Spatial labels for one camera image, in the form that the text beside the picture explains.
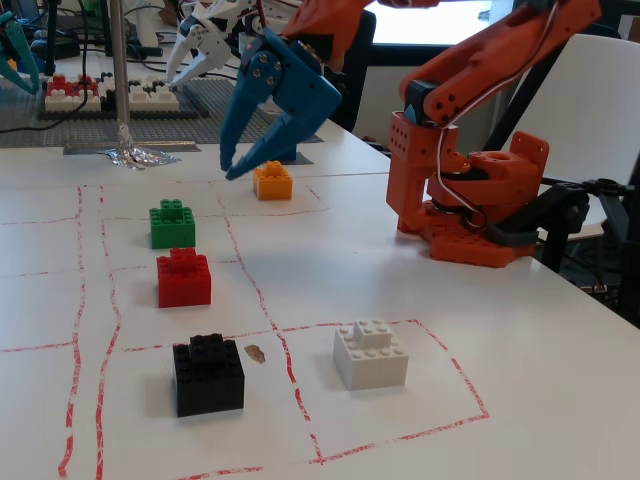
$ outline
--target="black lego brick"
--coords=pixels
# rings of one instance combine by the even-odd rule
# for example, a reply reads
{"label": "black lego brick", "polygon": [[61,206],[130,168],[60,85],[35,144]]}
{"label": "black lego brick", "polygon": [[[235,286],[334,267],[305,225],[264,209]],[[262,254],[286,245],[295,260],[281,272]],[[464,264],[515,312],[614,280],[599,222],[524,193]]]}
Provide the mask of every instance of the black lego brick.
{"label": "black lego brick", "polygon": [[244,372],[236,342],[222,335],[192,337],[173,347],[178,417],[244,407]]}

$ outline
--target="metal pole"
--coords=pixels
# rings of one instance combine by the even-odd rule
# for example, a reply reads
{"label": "metal pole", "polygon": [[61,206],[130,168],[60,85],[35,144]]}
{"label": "metal pole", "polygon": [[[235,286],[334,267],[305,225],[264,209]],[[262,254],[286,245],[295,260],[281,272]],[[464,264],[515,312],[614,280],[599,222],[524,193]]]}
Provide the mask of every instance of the metal pole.
{"label": "metal pole", "polygon": [[127,51],[124,42],[122,0],[110,0],[113,27],[113,78],[116,84],[118,120],[129,125],[129,81],[127,80]]}

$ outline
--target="red grid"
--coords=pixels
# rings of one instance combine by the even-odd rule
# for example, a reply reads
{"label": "red grid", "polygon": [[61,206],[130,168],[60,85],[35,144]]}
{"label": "red grid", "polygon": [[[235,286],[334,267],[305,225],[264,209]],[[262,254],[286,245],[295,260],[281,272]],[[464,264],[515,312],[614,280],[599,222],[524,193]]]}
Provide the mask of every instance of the red grid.
{"label": "red grid", "polygon": [[[319,212],[319,211],[325,211],[328,210],[329,207],[322,201],[322,199],[318,196],[318,194],[316,192],[314,192],[311,188],[307,187],[309,189],[309,191],[318,199],[319,202],[322,203],[322,205],[324,206],[323,210],[317,210],[314,212]],[[224,205],[224,202],[222,200],[222,197],[218,197],[218,205],[220,205],[220,207],[223,210],[226,210],[226,207]],[[304,405],[304,400],[303,400],[303,396],[302,396],[302,392],[300,390],[300,388],[297,386],[297,381],[296,381],[296,377],[294,374],[294,367],[293,367],[293,361],[291,358],[291,354],[289,352],[289,347],[287,344],[286,339],[283,336],[283,333],[287,333],[287,332],[292,332],[292,331],[297,331],[297,330],[306,330],[306,329],[310,329],[310,328],[322,328],[322,327],[336,327],[336,326],[342,326],[345,324],[341,324],[341,323],[325,323],[325,324],[317,324],[317,325],[308,325],[308,326],[301,326],[301,327],[291,327],[291,328],[284,328],[284,329],[279,329],[278,326],[276,325],[276,323],[273,321],[273,319],[271,318],[269,311],[267,309],[266,306],[266,302],[265,302],[265,298],[264,295],[262,293],[262,291],[260,290],[260,287],[257,285],[257,283],[255,282],[255,280],[253,279],[253,277],[251,276],[251,274],[249,273],[249,270],[242,258],[242,255],[240,253],[239,247],[238,247],[238,242],[235,238],[235,235],[233,233],[232,230],[232,225],[231,222],[229,220],[229,217],[233,217],[233,216],[290,216],[290,215],[300,215],[303,213],[311,213],[311,212],[295,212],[295,213],[289,213],[289,214],[278,214],[278,215],[273,215],[273,214],[267,214],[267,215],[209,215],[209,216],[203,216],[203,217],[198,217],[198,218],[207,218],[207,217],[222,217],[225,220],[226,223],[226,227],[227,227],[227,233],[229,234],[229,237],[232,241],[233,244],[233,249],[235,251],[236,257],[237,257],[237,263],[240,264],[240,267],[242,268],[242,271],[244,272],[245,276],[247,277],[247,280],[251,283],[251,285],[253,286],[253,288],[256,291],[256,294],[258,296],[258,300],[260,302],[260,307],[262,309],[262,312],[265,316],[265,319],[269,321],[269,324],[271,325],[271,330],[265,330],[265,331],[259,331],[259,332],[252,332],[252,333],[246,333],[246,334],[242,334],[242,335],[235,335],[235,336],[229,336],[229,337],[225,337],[228,339],[236,339],[236,338],[242,338],[242,337],[248,337],[248,336],[254,336],[254,335],[264,335],[267,333],[275,333],[275,335],[280,339],[280,342],[282,343],[282,348],[285,354],[285,358],[286,358],[286,368],[287,368],[287,374],[289,376],[289,380],[291,381],[291,385],[293,388],[293,392],[294,392],[294,396],[296,399],[296,402],[298,404],[298,407],[300,409],[300,413],[303,416],[303,418],[305,419],[306,425],[307,425],[307,430],[309,432],[309,438],[314,446],[315,452],[316,452],[316,458],[311,459],[308,461],[309,464],[324,464],[326,462],[330,462],[330,461],[334,461],[334,460],[339,460],[341,458],[350,456],[350,455],[354,455],[366,450],[371,450],[373,448],[377,448],[386,444],[390,444],[390,443],[395,443],[395,442],[401,442],[401,441],[407,441],[407,440],[413,440],[416,438],[420,438],[420,437],[424,437],[424,436],[428,436],[428,435],[432,435],[434,433],[439,433],[439,432],[443,432],[443,431],[447,431],[447,430],[451,430],[453,428],[471,423],[471,422],[475,422],[478,420],[482,420],[482,419],[487,419],[489,418],[489,412],[487,411],[487,409],[484,406],[484,402],[482,401],[482,399],[480,398],[480,396],[478,395],[478,392],[476,391],[475,387],[473,386],[473,384],[471,383],[471,381],[469,380],[469,378],[467,377],[467,375],[464,373],[464,371],[462,370],[462,368],[460,367],[460,364],[458,363],[458,361],[455,358],[451,358],[451,361],[454,365],[454,367],[456,368],[456,370],[458,371],[458,373],[463,377],[465,383],[467,384],[467,387],[469,388],[470,392],[472,393],[472,395],[474,396],[476,402],[478,403],[478,407],[480,409],[481,414],[480,415],[476,415],[473,417],[469,417],[469,418],[465,418],[462,420],[458,420],[454,423],[448,424],[448,425],[443,425],[440,427],[436,427],[436,428],[432,428],[430,430],[425,430],[422,432],[416,432],[414,434],[411,435],[406,435],[403,437],[398,437],[398,438],[393,438],[390,439],[388,441],[385,441],[383,443],[370,443],[367,445],[362,445],[360,447],[345,451],[345,452],[341,452],[338,453],[336,455],[331,455],[331,456],[324,456],[322,454],[322,451],[320,449],[319,443],[318,443],[318,439],[316,437],[316,435],[314,434],[314,432],[312,431],[311,428],[311,416],[309,415],[305,405]],[[136,219],[132,219],[132,218],[110,218],[109,220],[136,220]],[[105,226],[104,226],[104,220],[102,220],[102,235],[103,235],[103,245],[104,245],[104,250],[105,250],[105,256],[107,257],[107,259],[109,258],[109,252],[107,249],[107,243],[106,243],[106,231],[105,231]],[[104,462],[104,449],[103,449],[103,436],[102,436],[102,399],[104,396],[104,379],[105,379],[105,374],[106,374],[106,366],[108,364],[109,361],[109,357],[111,356],[111,354],[113,353],[114,350],[114,345],[115,342],[117,340],[117,336],[118,336],[118,332],[120,330],[121,324],[122,324],[122,317],[120,315],[120,312],[118,310],[118,307],[116,305],[116,301],[115,301],[115,284],[114,284],[114,280],[113,280],[113,275],[110,274],[109,275],[110,281],[111,281],[111,286],[112,286],[112,292],[111,292],[111,299],[112,299],[112,305],[113,305],[113,309],[114,312],[116,313],[116,317],[117,317],[117,326],[116,326],[116,331],[114,332],[114,336],[112,338],[111,344],[109,346],[109,350],[107,351],[107,355],[105,357],[105,361],[103,363],[103,371],[101,372],[101,383],[100,383],[100,397],[99,397],[99,402],[98,402],[98,409],[96,411],[96,427],[98,430],[98,467],[96,470],[96,480],[101,480],[102,479],[102,475],[103,475],[103,462]],[[440,345],[440,347],[444,350],[444,351],[448,351],[448,347],[444,344],[444,342],[439,339],[435,334],[433,334],[428,328],[426,328],[419,320],[417,319],[411,319],[411,320],[403,320],[403,321],[395,321],[395,322],[390,322],[391,324],[399,324],[399,323],[414,323],[418,326],[420,326],[422,329],[424,329],[424,331],[434,340],[438,343],[438,345]],[[142,347],[136,347],[136,348],[125,348],[122,349],[120,351],[122,352],[140,352],[140,351],[144,351],[144,350],[150,350],[150,349],[159,349],[159,348],[165,348],[165,347],[170,347],[172,345],[152,345],[152,346],[142,346]],[[218,471],[214,471],[214,472],[207,472],[207,473],[201,473],[201,474],[197,474],[197,475],[193,475],[190,477],[184,477],[180,480],[199,480],[199,479],[205,479],[205,478],[212,478],[212,477],[217,477],[217,476],[222,476],[222,475],[230,475],[230,474],[237,474],[237,473],[249,473],[249,472],[260,472],[264,469],[264,467],[247,467],[247,468],[240,468],[240,469],[230,469],[230,470],[218,470]]]}
{"label": "red grid", "polygon": [[48,220],[41,222],[10,222],[10,223],[2,223],[0,226],[12,226],[12,225],[48,225],[52,223],[59,223],[64,221],[73,221],[77,222],[77,247],[78,247],[78,268],[73,270],[64,270],[58,272],[36,272],[36,273],[24,273],[19,275],[12,275],[17,277],[25,277],[32,275],[50,275],[57,273],[66,273],[66,272],[80,272],[81,275],[81,296],[80,296],[80,305],[78,306],[78,311],[76,313],[76,319],[73,325],[72,338],[71,341],[65,343],[55,343],[55,344],[47,344],[47,345],[37,345],[32,347],[16,347],[16,348],[6,348],[0,350],[0,353],[17,353],[17,352],[25,352],[31,350],[46,350],[49,348],[62,348],[62,347],[72,347],[73,348],[73,358],[74,358],[74,367],[73,367],[73,377],[71,381],[71,390],[69,392],[69,400],[67,402],[67,410],[65,413],[65,427],[69,431],[69,435],[66,441],[65,452],[60,464],[58,465],[58,475],[62,479],[67,478],[67,465],[71,460],[71,456],[73,454],[73,412],[75,410],[75,402],[76,395],[78,393],[78,382],[80,379],[80,369],[82,367],[82,359],[80,357],[80,346],[78,343],[78,332],[80,330],[80,320],[82,319],[82,315],[84,313],[84,307],[86,303],[86,283],[85,283],[85,274],[84,274],[84,264],[82,261],[82,222],[80,220],[80,216],[82,215],[82,189],[77,187],[78,190],[78,211],[74,217],[68,218],[59,218],[57,220]]}

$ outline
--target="silver foil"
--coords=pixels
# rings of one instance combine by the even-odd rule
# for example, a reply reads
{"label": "silver foil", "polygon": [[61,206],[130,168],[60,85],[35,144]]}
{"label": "silver foil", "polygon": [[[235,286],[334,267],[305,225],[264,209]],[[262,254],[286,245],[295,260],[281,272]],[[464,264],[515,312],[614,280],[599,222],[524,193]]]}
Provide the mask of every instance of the silver foil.
{"label": "silver foil", "polygon": [[129,126],[118,120],[118,148],[107,150],[111,163],[133,170],[144,170],[147,167],[157,167],[169,163],[179,162],[180,159],[164,152],[150,148],[136,147],[131,138]]}

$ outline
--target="background wall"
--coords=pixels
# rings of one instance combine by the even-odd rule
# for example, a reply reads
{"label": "background wall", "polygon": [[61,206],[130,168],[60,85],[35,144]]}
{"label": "background wall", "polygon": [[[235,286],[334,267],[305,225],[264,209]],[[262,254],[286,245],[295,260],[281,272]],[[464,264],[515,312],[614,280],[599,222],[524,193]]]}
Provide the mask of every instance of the background wall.
{"label": "background wall", "polygon": [[[400,83],[415,69],[416,67],[369,67],[354,135],[373,137],[382,145],[387,145],[391,129],[390,112],[404,110],[404,103],[398,93]],[[495,103],[496,100],[491,99],[457,122],[460,127],[460,153],[484,147],[491,132]]]}

